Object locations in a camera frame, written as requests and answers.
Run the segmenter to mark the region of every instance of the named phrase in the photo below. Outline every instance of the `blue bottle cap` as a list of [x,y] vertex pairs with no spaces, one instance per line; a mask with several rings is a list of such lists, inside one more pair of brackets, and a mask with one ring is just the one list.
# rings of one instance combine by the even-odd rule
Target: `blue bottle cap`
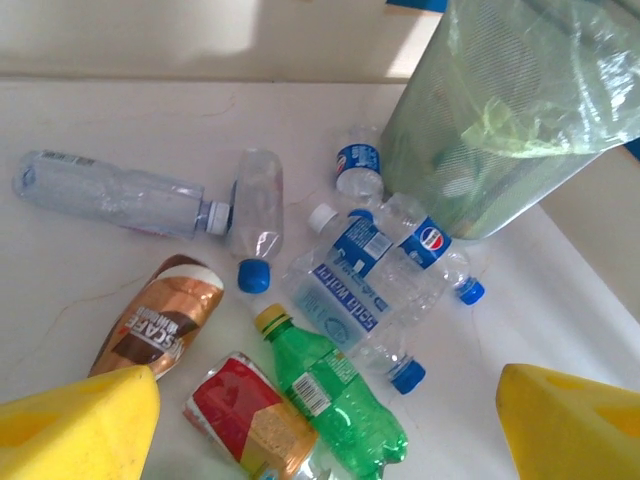
[[427,372],[415,360],[411,360],[400,373],[391,380],[391,384],[396,387],[402,395],[411,392],[422,381]]
[[355,210],[351,210],[351,212],[349,212],[349,217],[362,217],[362,218],[366,218],[367,220],[373,222],[373,213],[371,213],[369,210],[365,210],[364,208],[356,208]]
[[467,278],[464,285],[456,290],[458,298],[466,305],[473,305],[484,295],[484,287],[475,277]]
[[269,264],[264,260],[250,258],[240,262],[238,287],[245,293],[266,292],[271,283]]

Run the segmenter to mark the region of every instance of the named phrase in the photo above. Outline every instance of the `empty plastic bottle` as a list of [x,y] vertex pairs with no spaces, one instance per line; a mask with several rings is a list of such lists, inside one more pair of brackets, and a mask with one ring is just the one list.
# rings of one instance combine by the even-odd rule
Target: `empty plastic bottle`
[[354,210],[344,217],[321,204],[309,217],[309,226],[322,237],[317,256],[343,257],[389,302],[403,323],[421,321],[442,296],[442,282],[416,269],[403,250],[394,248],[392,238],[378,229],[370,212]]
[[327,338],[291,320],[278,304],[255,319],[271,342],[280,390],[356,478],[381,479],[385,465],[404,460],[406,433]]
[[419,275],[427,272],[437,281],[450,286],[467,305],[482,298],[484,287],[471,276],[467,252],[429,217],[417,200],[402,193],[394,194],[380,207],[376,217],[380,229],[397,243],[397,257],[404,257],[403,268]]
[[318,263],[316,257],[311,251],[291,263],[285,293],[356,366],[384,375],[403,395],[411,392],[425,370],[407,353],[392,308],[344,258]]
[[357,203],[377,205],[384,183],[380,176],[379,133],[374,127],[354,126],[340,139],[336,188]]
[[232,221],[227,244],[240,263],[238,287],[246,293],[269,288],[269,262],[284,237],[282,165],[268,150],[247,150],[232,193]]
[[204,201],[201,185],[49,150],[21,159],[13,191],[43,208],[147,233],[192,239],[198,230],[227,231],[229,205]]

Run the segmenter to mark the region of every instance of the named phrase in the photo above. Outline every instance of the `green plastic bottle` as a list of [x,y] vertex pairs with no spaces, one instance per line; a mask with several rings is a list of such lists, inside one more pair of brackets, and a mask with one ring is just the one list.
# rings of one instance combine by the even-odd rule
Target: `green plastic bottle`
[[274,304],[255,319],[271,342],[280,389],[358,479],[382,478],[407,452],[407,434],[351,362],[322,335],[297,328]]

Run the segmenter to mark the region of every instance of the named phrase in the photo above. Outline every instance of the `yellow object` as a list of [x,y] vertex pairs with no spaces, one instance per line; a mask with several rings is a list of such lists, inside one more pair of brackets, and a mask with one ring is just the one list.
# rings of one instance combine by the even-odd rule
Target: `yellow object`
[[258,331],[266,337],[287,320],[291,320],[291,317],[284,307],[279,303],[274,303],[256,317],[254,324]]
[[521,480],[640,479],[640,394],[507,365],[496,405]]
[[146,366],[0,405],[0,480],[139,479],[159,411]]

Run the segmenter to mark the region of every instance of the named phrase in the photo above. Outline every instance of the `yellow bottle cap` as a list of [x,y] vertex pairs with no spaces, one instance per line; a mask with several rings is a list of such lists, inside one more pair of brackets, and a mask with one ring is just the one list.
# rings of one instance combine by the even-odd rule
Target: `yellow bottle cap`
[[254,325],[266,337],[287,320],[291,320],[291,316],[282,305],[274,303],[256,317]]

